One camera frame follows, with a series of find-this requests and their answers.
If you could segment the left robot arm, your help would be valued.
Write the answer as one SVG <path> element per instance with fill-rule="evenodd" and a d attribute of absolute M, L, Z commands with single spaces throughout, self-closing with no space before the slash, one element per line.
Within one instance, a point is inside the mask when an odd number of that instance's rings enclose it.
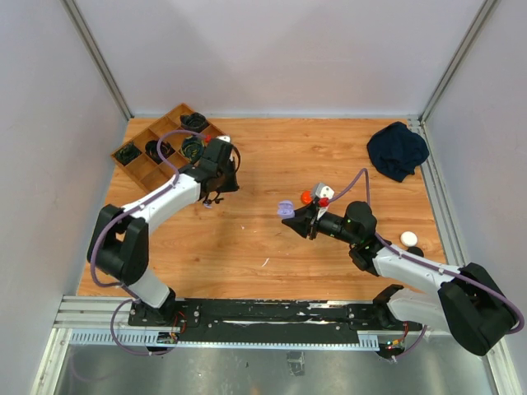
<path fill-rule="evenodd" d="M 96 220 L 87 261 L 99 287 L 118 286 L 138 299 L 147 317 L 165 326 L 175 319 L 175 292 L 149 268 L 150 235 L 179 210 L 219 202 L 239 189 L 239 150 L 226 137 L 215 137 L 195 165 L 173 167 L 174 175 L 159 188 L 123 207 L 107 205 Z"/>

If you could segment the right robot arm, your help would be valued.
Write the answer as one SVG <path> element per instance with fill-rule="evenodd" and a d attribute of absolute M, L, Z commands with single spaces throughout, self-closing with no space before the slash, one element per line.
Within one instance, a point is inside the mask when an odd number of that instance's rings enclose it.
<path fill-rule="evenodd" d="M 348 244 L 360 270 L 404 283 L 403 288 L 387 290 L 372 310 L 379 327 L 420 323 L 448 332 L 476 356 L 486 355 L 504 336 L 524 328 L 524 316 L 484 267 L 439 264 L 389 243 L 377 233 L 377 220 L 366 202 L 349 203 L 343 216 L 327 208 L 326 199 L 298 209 L 282 201 L 277 213 L 305 239 L 322 234 Z"/>

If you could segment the orange earbud charging case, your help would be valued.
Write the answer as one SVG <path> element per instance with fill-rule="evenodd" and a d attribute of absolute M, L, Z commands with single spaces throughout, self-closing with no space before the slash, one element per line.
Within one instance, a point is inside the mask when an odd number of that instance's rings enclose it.
<path fill-rule="evenodd" d="M 304 191 L 302 194 L 301 194 L 301 202 L 304 204 L 304 205 L 307 205 L 307 204 L 310 204 L 312 202 L 313 198 L 311 196 L 311 193 L 310 191 Z"/>

